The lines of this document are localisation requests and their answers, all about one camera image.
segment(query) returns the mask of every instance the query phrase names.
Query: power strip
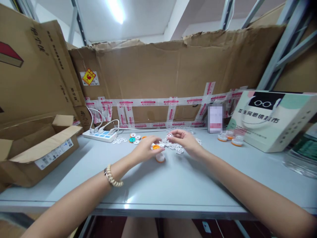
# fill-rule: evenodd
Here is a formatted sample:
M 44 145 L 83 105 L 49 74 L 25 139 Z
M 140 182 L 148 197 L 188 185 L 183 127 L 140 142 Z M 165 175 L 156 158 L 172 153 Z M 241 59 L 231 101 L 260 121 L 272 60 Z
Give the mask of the power strip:
M 112 135 L 109 135 L 109 131 L 104 131 L 102 133 L 97 132 L 91 135 L 89 131 L 86 131 L 83 133 L 83 136 L 89 139 L 95 139 L 111 143 L 115 138 L 117 138 L 118 134 L 114 132 Z

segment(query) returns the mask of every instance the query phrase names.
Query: hand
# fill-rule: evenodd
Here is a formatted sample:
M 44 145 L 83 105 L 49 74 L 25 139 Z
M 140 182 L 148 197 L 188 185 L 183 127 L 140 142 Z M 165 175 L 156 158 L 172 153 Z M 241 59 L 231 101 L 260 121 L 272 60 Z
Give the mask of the hand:
M 205 149 L 198 144 L 195 137 L 190 132 L 173 130 L 171 133 L 173 136 L 168 137 L 168 140 L 172 143 L 180 144 L 191 157 L 200 158 L 205 152 Z
M 140 141 L 136 148 L 131 152 L 131 155 L 135 158 L 137 164 L 147 161 L 151 157 L 154 157 L 156 154 L 165 150 L 165 148 L 151 150 L 152 143 L 158 143 L 159 140 L 162 139 L 157 136 L 148 136 Z

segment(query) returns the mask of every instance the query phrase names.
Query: barcode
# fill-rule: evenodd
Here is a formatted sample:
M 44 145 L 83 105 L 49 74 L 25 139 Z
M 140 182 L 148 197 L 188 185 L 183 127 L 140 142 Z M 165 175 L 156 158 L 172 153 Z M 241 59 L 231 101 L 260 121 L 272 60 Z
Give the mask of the barcode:
M 49 164 L 49 162 L 47 161 L 47 159 L 43 158 L 42 160 L 44 161 L 45 164 Z

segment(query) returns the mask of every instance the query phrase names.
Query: fluorescent light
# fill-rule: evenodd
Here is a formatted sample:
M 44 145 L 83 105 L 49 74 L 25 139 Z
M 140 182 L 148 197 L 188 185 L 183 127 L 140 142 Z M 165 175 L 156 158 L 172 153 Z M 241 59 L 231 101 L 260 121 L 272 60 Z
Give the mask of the fluorescent light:
M 123 24 L 123 21 L 125 20 L 125 15 L 122 9 L 122 5 L 118 3 L 118 0 L 107 0 L 108 1 L 108 7 L 111 10 L 111 13 L 115 20 L 119 22 L 120 24 Z

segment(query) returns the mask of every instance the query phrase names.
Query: person's arm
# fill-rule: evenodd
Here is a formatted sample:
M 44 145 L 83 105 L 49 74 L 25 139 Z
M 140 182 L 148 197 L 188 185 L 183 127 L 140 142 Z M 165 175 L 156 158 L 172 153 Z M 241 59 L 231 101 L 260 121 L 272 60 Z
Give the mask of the person's arm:
M 151 150 L 151 144 L 159 140 L 161 139 L 156 136 L 144 138 L 130 154 L 111 165 L 111 174 L 115 181 L 119 181 L 135 165 L 162 152 L 163 148 Z M 26 230 L 22 238 L 67 237 L 102 201 L 111 188 L 112 185 L 108 182 L 104 171 L 101 171 L 50 207 Z
M 188 154 L 203 162 L 250 212 L 277 237 L 312 237 L 317 220 L 307 211 L 270 188 L 241 173 L 200 146 L 190 133 L 183 130 L 171 132 L 172 143 L 184 147 Z

